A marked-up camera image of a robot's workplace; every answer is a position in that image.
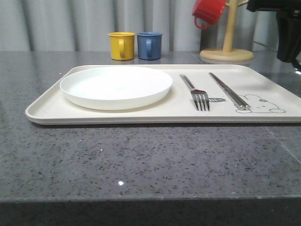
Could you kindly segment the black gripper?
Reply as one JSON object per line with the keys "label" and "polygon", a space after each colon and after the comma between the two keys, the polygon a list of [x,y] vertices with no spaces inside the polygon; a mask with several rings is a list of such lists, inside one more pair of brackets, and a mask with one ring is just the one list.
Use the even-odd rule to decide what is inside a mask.
{"label": "black gripper", "polygon": [[277,58],[300,68],[297,56],[301,51],[301,0],[249,0],[246,8],[251,12],[278,11]]}

